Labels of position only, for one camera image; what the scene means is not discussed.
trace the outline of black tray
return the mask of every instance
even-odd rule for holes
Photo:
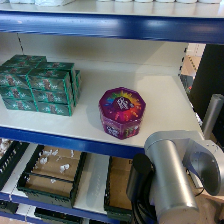
[[[36,217],[41,218],[46,223],[52,223],[52,224],[81,224],[82,218],[63,214],[60,212],[53,212],[50,210],[42,209],[42,208],[36,208],[34,215]]]
[[[0,200],[0,211],[15,214],[19,204]]]
[[[14,141],[0,159],[0,190],[11,176],[12,171],[26,151],[29,143]]]
[[[131,222],[131,210],[110,206],[110,172],[112,167],[112,160],[113,157],[110,157],[107,173],[106,190],[104,195],[104,210],[107,212],[108,218]]]
[[[53,194],[53,193],[48,193],[45,191],[30,189],[25,186],[27,180],[29,179],[29,176],[36,175],[36,174],[32,173],[32,170],[35,167],[35,164],[38,161],[43,149],[44,149],[43,145],[37,146],[30,161],[27,163],[25,170],[23,171],[22,175],[19,178],[19,181],[17,183],[17,189],[19,191],[23,191],[28,196],[28,198],[31,200],[44,202],[44,203],[48,203],[48,204],[59,205],[59,206],[67,207],[67,208],[73,208],[87,153],[83,153],[83,152],[81,153],[78,167],[76,170],[76,174],[75,174],[74,180],[72,181],[73,186],[70,191],[70,196],[66,197],[66,196],[62,196],[59,194]],[[71,181],[62,180],[59,178],[50,177],[50,176],[46,176],[46,175],[36,175],[36,176],[41,176],[41,177],[48,178],[48,179],[56,179],[59,181],[71,183]]]

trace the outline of cardboard box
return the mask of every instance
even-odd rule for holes
[[[109,218],[131,221],[132,206],[126,194],[132,160],[110,157],[104,209]]]
[[[75,80],[76,80],[77,88],[79,89],[81,82],[82,82],[80,70],[75,70]]]
[[[37,111],[33,100],[28,101],[3,98],[3,102],[8,110]]]
[[[36,68],[40,62],[8,60],[2,66],[13,68]]]
[[[36,105],[39,112],[63,116],[72,116],[75,108],[73,100],[70,104],[44,103],[36,101]]]
[[[68,149],[39,145],[20,176],[17,188],[30,200],[72,208],[85,158],[86,153],[73,151],[72,156]]]
[[[29,86],[32,89],[63,91],[71,88],[69,73],[66,71],[33,69],[28,74]]]
[[[11,68],[0,66],[0,85],[29,88],[27,74],[31,68]]]
[[[16,54],[10,60],[13,61],[32,61],[32,62],[46,62],[46,56],[33,56],[33,55],[21,55]]]
[[[60,104],[70,104],[73,101],[73,93],[70,88],[67,93],[63,91],[52,92],[32,89],[33,97],[36,101],[45,103],[60,103]]]
[[[0,94],[2,98],[33,100],[30,89],[24,89],[16,86],[0,86]]]
[[[76,81],[76,72],[74,63],[65,63],[65,62],[40,62],[37,66],[40,69],[50,69],[50,70],[61,70],[69,72],[70,82]]]

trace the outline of storage shelving unit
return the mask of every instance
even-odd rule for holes
[[[0,4],[0,32],[224,43],[222,3],[169,3],[172,10],[167,11],[166,3],[153,2],[146,11],[141,3],[131,2],[127,3],[132,8],[129,12],[122,8],[116,10],[117,6],[121,5],[113,2],[112,10],[107,13],[102,11],[102,4],[104,3],[95,0],[77,0],[63,7],[46,8],[35,5]],[[201,132],[178,77],[146,76],[116,71],[107,71],[105,76],[103,73],[105,72],[102,70],[82,71],[83,91],[72,117],[8,111],[0,99],[0,137],[96,153],[88,155],[89,166],[84,169],[80,182],[81,190],[74,209],[34,202],[17,191],[18,176],[31,157],[35,144],[30,144],[21,158],[0,192],[0,199],[117,223],[116,220],[108,219],[103,210],[109,155],[133,158],[136,153],[144,152],[144,142],[156,131],[184,129]],[[97,108],[98,100],[103,93],[117,86],[139,91],[147,105],[140,133],[122,141],[103,132]],[[94,175],[99,178],[97,187],[93,184]],[[21,214],[13,218],[20,219]],[[31,215],[27,221],[35,220]]]

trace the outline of stack of green boxes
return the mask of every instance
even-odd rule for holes
[[[36,63],[34,63],[34,60],[31,61],[30,58],[35,58]],[[42,59],[37,63],[37,58],[38,56],[21,55],[19,57],[19,55],[16,55],[5,62],[3,64],[4,67],[0,67],[0,94],[2,95],[6,107],[16,110],[28,108],[16,106],[18,103],[14,103],[15,98],[21,95],[19,99],[22,100],[23,104],[29,102],[29,108],[31,108],[32,103],[33,111],[71,116],[80,96],[80,71],[74,70],[73,63],[46,62],[46,57],[40,57]],[[22,66],[18,65],[18,63],[22,64],[24,67],[27,66],[27,68],[17,68],[18,66]],[[11,80],[8,76],[8,79],[6,77],[6,74],[9,74],[9,72],[13,70],[10,69],[10,71],[7,72],[9,67],[6,66],[12,65],[15,70],[14,76],[16,77],[16,81],[13,81],[14,79]],[[21,88],[17,88],[18,93],[10,89],[12,86],[13,88],[15,87],[15,83],[20,84],[18,88],[23,87],[22,90]],[[3,85],[10,86],[9,90],[5,91]]]
[[[7,109],[37,111],[27,75],[44,56],[15,55],[0,66],[0,94]]]

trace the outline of product packaging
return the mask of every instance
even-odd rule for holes
[[[31,68],[12,68],[0,66],[0,85],[29,88],[27,74]]]
[[[33,100],[30,89],[15,86],[0,86],[0,95],[2,98]]]
[[[46,56],[34,56],[34,55],[21,55],[16,54],[10,60],[13,61],[31,61],[31,62],[46,62]]]
[[[45,103],[60,103],[69,104],[73,101],[72,89],[68,89],[67,92],[64,91],[43,91],[38,89],[32,89],[33,97],[36,101]]]
[[[64,63],[64,62],[40,62],[37,66],[40,69],[53,69],[67,71],[70,75],[70,82],[76,81],[76,72],[74,63]]]
[[[67,93],[71,87],[69,73],[66,71],[33,69],[28,74],[28,81],[30,88],[39,90]]]
[[[99,101],[104,131],[119,139],[137,135],[145,106],[144,100],[133,90],[120,87],[106,91]]]
[[[44,103],[36,101],[36,105],[39,112],[63,116],[72,116],[75,108],[73,100],[70,104]]]
[[[33,100],[16,100],[3,98],[3,102],[8,110],[37,111]]]
[[[13,67],[13,68],[36,68],[40,62],[35,61],[16,61],[8,60],[2,64],[4,67]]]

